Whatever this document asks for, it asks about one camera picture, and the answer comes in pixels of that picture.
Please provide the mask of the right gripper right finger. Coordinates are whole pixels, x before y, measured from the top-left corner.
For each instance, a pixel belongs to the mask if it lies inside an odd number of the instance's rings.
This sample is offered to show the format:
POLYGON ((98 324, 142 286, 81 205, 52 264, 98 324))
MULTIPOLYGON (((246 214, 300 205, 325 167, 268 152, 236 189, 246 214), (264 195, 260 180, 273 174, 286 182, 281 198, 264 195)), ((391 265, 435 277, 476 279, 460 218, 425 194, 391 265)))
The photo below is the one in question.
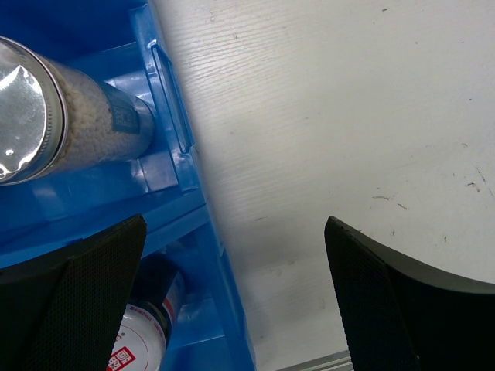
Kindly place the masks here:
POLYGON ((494 286, 391 249, 331 216, 326 254, 355 370, 492 370, 494 286))

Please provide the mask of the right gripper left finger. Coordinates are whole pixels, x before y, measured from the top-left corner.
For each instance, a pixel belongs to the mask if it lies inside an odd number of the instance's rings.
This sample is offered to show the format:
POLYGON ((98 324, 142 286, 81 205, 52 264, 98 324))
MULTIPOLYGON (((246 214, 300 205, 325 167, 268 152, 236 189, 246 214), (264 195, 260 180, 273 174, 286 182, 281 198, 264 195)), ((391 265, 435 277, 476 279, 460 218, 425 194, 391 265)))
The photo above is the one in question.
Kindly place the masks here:
POLYGON ((130 217, 1 269, 3 370, 105 370, 145 245, 130 217))

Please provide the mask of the short spice jar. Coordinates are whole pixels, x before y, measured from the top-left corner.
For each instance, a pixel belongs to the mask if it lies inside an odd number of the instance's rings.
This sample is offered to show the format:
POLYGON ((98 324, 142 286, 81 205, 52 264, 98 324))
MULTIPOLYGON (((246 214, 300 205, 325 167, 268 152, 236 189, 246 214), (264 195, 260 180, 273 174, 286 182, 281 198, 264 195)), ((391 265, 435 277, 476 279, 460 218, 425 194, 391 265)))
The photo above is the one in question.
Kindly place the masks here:
POLYGON ((159 370, 183 304, 185 282, 165 254, 142 258, 108 370, 159 370))

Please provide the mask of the tall silver-capped shaker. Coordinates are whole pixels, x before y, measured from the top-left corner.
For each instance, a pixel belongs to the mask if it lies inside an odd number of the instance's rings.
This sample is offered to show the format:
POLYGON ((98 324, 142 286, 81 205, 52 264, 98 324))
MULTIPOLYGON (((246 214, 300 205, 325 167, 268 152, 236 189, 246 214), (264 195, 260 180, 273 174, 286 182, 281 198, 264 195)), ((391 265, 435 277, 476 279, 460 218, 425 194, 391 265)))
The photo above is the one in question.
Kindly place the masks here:
POLYGON ((154 131, 143 100, 1 39, 3 185, 136 159, 154 131))

